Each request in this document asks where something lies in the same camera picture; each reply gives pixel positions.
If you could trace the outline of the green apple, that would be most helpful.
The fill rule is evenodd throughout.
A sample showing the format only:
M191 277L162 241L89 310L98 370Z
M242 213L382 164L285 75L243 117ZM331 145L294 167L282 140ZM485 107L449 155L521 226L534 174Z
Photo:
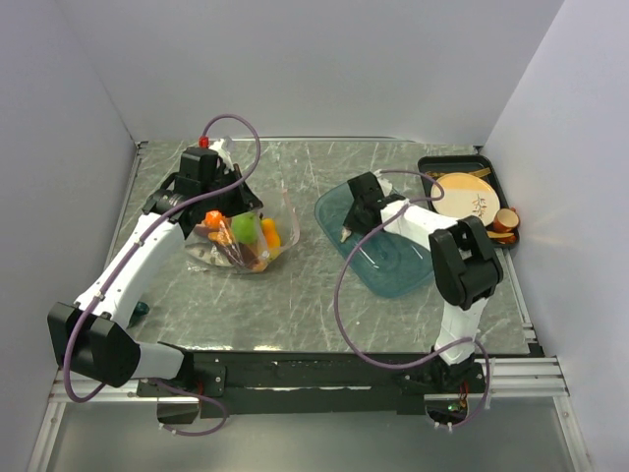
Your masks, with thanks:
M254 212L245 212L231 219L231 229L238 243L252 245L258 239L258 217Z

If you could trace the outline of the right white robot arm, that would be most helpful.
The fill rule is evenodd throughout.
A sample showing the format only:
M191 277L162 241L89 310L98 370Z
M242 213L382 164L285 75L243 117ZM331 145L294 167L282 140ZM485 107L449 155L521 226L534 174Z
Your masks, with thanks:
M340 241L359 234L362 239L351 250L333 292L337 326L346 344L362 360L386 370L420 367L440 358L429 369L431 383L441 391L452 391L465 378L461 364L474 359L481 315L488 299L503 279L503 270L482 221L476 216L456 219L433 212L384 188L386 172L366 172L347 181L353 198L340 230ZM443 315L433 351L407 364L376 361L355 346L342 324L339 292L351 260L378 232L401 236L429 251L436 288L441 295Z

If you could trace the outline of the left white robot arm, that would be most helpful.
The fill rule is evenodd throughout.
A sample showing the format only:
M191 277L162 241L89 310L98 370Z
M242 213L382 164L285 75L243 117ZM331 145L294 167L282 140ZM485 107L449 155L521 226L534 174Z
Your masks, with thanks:
M232 217L261 208L226 143L186 148L178 171L146 199L131 236L104 273L73 303L56 303L50 310L49 332L64 376L76 373L114 387L159 379L176 395L194 386L192 353L136 341L127 327L160 267L183 248L208 212Z

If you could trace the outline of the orange tangerine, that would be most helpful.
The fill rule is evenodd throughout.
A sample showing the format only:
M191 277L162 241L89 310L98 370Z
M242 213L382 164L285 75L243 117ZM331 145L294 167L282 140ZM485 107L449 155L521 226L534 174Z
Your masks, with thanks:
M202 223L210 231L220 231L226 224L226 218L219 210L211 210L205 214Z

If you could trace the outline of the grey toy fish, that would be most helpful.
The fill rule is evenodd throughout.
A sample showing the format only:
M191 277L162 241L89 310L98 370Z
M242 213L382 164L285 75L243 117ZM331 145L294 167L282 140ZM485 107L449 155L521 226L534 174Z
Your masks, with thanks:
M211 243L193 243L185 247L186 253L206 266L230 267L230 260Z

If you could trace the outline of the clear zip top bag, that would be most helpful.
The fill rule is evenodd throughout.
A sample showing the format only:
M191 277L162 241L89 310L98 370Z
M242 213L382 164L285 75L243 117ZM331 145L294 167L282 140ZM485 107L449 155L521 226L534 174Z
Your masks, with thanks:
M185 253L198 266L262 272L294 247L301 228L287 189L259 194L263 207L228 217L209 211L186 240Z

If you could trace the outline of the teal transparent food tray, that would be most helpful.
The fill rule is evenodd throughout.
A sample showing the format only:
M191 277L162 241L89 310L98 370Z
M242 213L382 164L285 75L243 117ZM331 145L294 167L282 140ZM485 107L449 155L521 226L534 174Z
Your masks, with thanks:
M315 203L314 217L335 250L345 259L360 242L360 234L340 241L341 226L353 202L345 183L323 194ZM430 252L399 235L380 231L361 246L351 270L376 296L395 299L433 283Z

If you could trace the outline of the orange mango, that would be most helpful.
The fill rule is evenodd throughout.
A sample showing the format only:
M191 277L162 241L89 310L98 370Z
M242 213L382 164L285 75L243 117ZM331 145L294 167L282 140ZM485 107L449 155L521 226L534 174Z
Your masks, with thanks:
M274 259L280 254L281 238L277 232L276 224L272 218L263 218L260 221L260 226L266 248L269 251L269 255Z

